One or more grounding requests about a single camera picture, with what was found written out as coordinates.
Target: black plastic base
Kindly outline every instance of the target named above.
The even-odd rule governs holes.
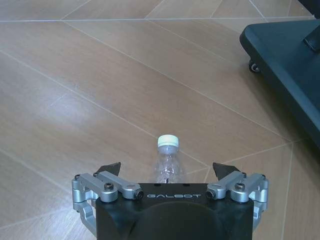
[[[320,54],[304,39],[320,20],[253,24],[240,42],[320,148]]]
[[[96,201],[98,240],[252,240],[252,200],[209,200],[205,183],[140,185],[141,200]]]

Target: logo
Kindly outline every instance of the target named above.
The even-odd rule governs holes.
[[[167,194],[148,194],[146,197],[150,199],[191,199],[191,198],[199,198],[201,194],[174,194],[174,195],[167,195]]]

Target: caster wheel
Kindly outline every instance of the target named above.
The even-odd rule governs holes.
[[[260,69],[257,64],[255,64],[252,60],[249,61],[249,70],[252,73],[260,73]]]

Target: black cart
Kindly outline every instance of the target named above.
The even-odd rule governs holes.
[[[247,26],[240,42],[260,73],[320,148],[320,20]]]

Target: plastic bottle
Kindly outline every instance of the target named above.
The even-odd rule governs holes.
[[[179,139],[174,135],[162,135],[158,139],[158,157],[153,179],[158,184],[183,183],[185,171],[179,158]]]

